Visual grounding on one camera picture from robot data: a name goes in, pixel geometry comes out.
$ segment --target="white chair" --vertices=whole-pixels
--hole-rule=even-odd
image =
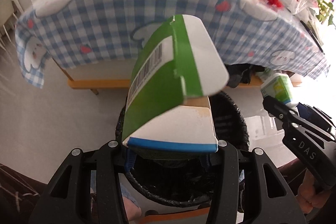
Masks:
[[[17,20],[17,16],[14,14],[12,0],[0,0],[0,28],[2,27],[4,29],[9,41],[14,45],[5,27],[6,22],[8,21],[8,19],[11,18],[11,16],[14,16]],[[1,34],[0,34],[0,47],[6,50],[5,44],[1,39]]]

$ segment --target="blue stripe on box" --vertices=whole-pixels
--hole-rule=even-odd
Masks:
[[[217,151],[217,144],[174,143],[146,140],[133,137],[129,138],[127,146],[180,152],[215,153]]]

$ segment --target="white barcode label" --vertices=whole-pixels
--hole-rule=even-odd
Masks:
[[[167,37],[156,46],[134,78],[128,92],[126,110],[154,73],[164,64],[173,60],[173,56],[173,39]]]

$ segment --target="wooden table leg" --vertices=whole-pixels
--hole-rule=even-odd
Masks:
[[[99,94],[98,90],[91,90],[91,91],[93,92],[94,95],[98,95]]]

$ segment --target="green plant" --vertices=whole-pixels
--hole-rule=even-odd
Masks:
[[[334,6],[331,2],[326,2],[324,0],[317,0],[320,14],[317,15],[317,19],[324,23],[326,20],[328,20],[328,25],[332,25],[333,23],[333,11],[334,11]]]

